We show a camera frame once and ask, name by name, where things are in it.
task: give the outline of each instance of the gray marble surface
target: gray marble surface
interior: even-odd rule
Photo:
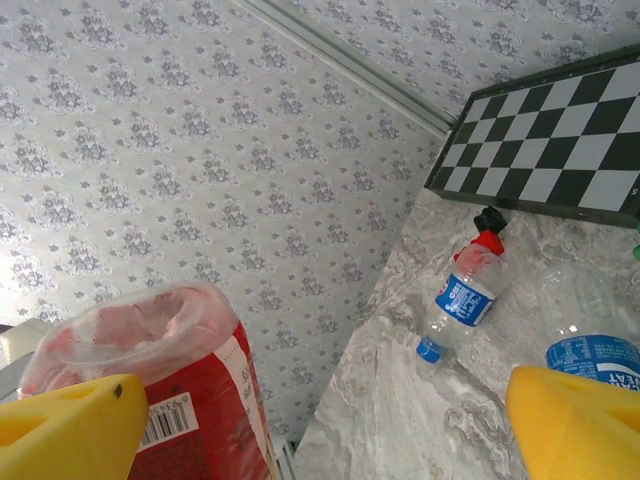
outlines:
[[[633,230],[504,211],[513,282],[457,359],[434,370],[415,354],[404,298],[430,301],[452,255],[476,235],[481,207],[418,198],[295,457],[298,480],[526,479],[505,415],[519,364],[543,365],[536,274],[588,261],[610,276],[627,321],[637,321],[640,264]]]

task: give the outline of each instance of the checkered board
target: checkered board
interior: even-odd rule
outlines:
[[[426,186],[444,198],[635,227],[640,48],[603,58],[474,93]]]

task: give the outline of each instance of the wallpaper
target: wallpaper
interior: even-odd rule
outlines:
[[[453,115],[474,90],[640,41],[638,0],[288,1]]]
[[[439,143],[232,3],[16,3],[0,323],[214,282],[274,433],[299,437]]]

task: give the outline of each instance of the floral wallpaper pattern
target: floral wallpaper pattern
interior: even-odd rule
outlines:
[[[640,41],[637,0],[287,0],[439,108]]]
[[[439,141],[226,1],[6,3],[0,51],[2,323],[214,282],[299,437]]]

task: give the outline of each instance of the water bottle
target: water bottle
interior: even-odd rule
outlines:
[[[507,284],[504,248],[497,234],[486,231],[460,252],[435,301],[417,315],[421,336],[416,351],[429,363],[468,342]]]
[[[637,332],[620,309],[604,274],[589,265],[563,263],[545,270],[536,295],[548,344],[547,366],[640,392],[640,353],[628,338]]]

